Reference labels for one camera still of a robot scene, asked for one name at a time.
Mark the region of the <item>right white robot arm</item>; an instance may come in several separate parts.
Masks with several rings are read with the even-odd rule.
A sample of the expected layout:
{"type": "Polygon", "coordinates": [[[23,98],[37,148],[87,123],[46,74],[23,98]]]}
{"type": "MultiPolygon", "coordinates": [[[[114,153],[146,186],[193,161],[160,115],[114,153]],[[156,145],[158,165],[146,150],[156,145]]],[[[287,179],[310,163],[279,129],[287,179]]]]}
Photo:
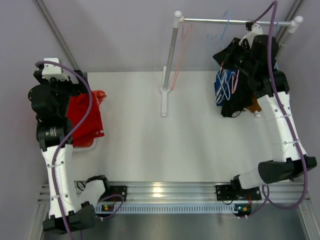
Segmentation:
{"type": "Polygon", "coordinates": [[[317,166],[298,136],[290,106],[290,88],[284,72],[275,67],[279,45],[270,35],[259,34],[251,46],[235,37],[213,59],[225,70],[238,70],[260,106],[271,143],[272,158],[255,170],[233,178],[241,190],[303,177],[302,193],[308,188],[308,173],[317,166]]]}

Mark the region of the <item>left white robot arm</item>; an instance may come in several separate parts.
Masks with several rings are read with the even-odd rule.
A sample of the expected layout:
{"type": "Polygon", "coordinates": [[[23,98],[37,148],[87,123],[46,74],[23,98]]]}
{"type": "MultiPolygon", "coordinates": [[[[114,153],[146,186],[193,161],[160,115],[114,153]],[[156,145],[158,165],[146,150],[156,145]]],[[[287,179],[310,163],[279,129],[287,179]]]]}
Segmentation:
{"type": "Polygon", "coordinates": [[[28,92],[36,113],[36,139],[49,180],[50,208],[42,223],[45,232],[70,234],[92,228],[96,223],[95,208],[110,193],[105,175],[88,178],[81,194],[77,194],[73,175],[73,124],[67,116],[71,98],[87,93],[87,76],[76,70],[78,83],[62,73],[44,77],[34,72],[39,84],[28,92]]]}

